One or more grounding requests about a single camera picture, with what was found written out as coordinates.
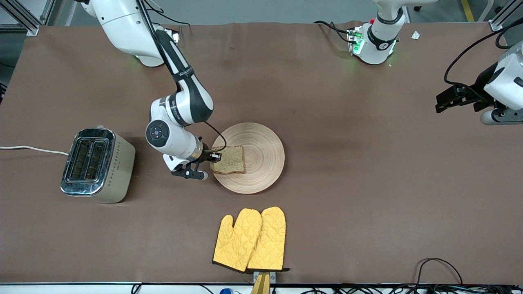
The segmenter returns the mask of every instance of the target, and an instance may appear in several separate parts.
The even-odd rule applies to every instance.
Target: toaster slot
[[[98,168],[100,167],[101,161],[103,159],[104,147],[105,144],[103,142],[95,142],[91,152],[87,173],[85,174],[85,179],[95,180],[97,178]]]
[[[82,179],[82,173],[85,167],[85,162],[87,159],[87,154],[89,153],[89,147],[91,142],[82,141],[78,145],[76,156],[74,158],[74,163],[71,168],[71,173],[69,178],[71,179]]]

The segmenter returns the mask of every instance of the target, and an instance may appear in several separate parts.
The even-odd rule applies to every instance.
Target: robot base
[[[376,45],[369,41],[367,32],[370,26],[371,24],[367,22],[362,26],[356,27],[354,30],[347,32],[348,40],[356,42],[356,44],[349,43],[349,51],[351,55],[356,55],[365,63],[380,64],[383,63],[390,54],[392,54],[396,41],[385,50],[378,50]]]

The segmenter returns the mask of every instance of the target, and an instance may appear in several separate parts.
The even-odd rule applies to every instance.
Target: brown table surface
[[[484,126],[471,106],[434,111],[448,64],[488,32],[407,24],[394,54],[369,66],[317,25],[185,29],[180,48],[213,97],[210,122],[258,122],[285,147],[279,180],[243,196],[212,175],[172,176],[145,141],[151,102],[175,90],[166,68],[140,65],[99,27],[42,27],[0,106],[1,144],[68,151],[81,129],[104,125],[136,147],[136,162],[124,202],[100,205],[60,192],[65,156],[1,151],[0,280],[250,280],[211,264],[220,220],[279,206],[291,268],[279,282],[413,282],[427,257],[453,263],[465,283],[521,282],[522,127]],[[493,43],[451,78],[472,83],[502,54]],[[457,282],[437,263],[422,281]]]

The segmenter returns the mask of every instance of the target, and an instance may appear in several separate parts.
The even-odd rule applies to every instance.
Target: floor
[[[21,0],[33,5],[31,11],[41,9],[42,1]],[[285,22],[311,23],[316,20],[343,23],[350,20],[368,21],[376,16],[376,6],[371,0],[156,0],[171,18],[189,22],[193,25],[220,25],[230,22]],[[486,0],[469,0],[474,19],[482,13]],[[486,19],[494,17],[494,8],[503,5],[506,0],[495,0]],[[411,22],[462,22],[467,21],[461,0],[439,0],[428,4],[415,12],[409,10]],[[511,20],[523,16],[519,8]],[[0,12],[0,23],[9,23],[9,16]],[[153,21],[164,24],[172,23],[159,15],[152,16]],[[78,2],[64,0],[57,17],[53,20],[58,26],[99,26],[98,21],[88,15]],[[523,27],[514,28],[506,34],[508,43],[523,39]],[[0,33],[0,82],[8,84],[13,68],[20,55],[25,35]]]

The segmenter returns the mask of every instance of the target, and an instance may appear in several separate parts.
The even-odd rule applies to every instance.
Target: white power cord
[[[62,152],[62,151],[53,151],[53,150],[46,150],[46,149],[40,149],[40,148],[36,148],[36,147],[31,147],[31,146],[0,146],[0,149],[6,149],[6,150],[20,150],[20,149],[32,149],[32,150],[36,150],[36,151],[42,151],[42,152],[49,152],[49,153],[58,153],[58,154],[62,154],[62,155],[65,155],[65,156],[69,156],[69,153],[65,153],[65,152]]]

